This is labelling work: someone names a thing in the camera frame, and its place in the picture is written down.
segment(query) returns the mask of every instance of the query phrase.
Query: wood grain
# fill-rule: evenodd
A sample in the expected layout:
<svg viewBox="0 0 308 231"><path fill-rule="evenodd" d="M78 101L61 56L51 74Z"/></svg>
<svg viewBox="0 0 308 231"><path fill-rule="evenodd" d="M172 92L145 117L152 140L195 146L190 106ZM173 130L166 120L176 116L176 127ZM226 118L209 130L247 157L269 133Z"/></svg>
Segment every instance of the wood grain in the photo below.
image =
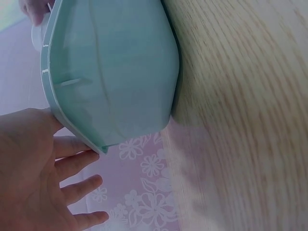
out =
<svg viewBox="0 0 308 231"><path fill-rule="evenodd" d="M308 1L165 0L181 231L308 230Z"/></svg>

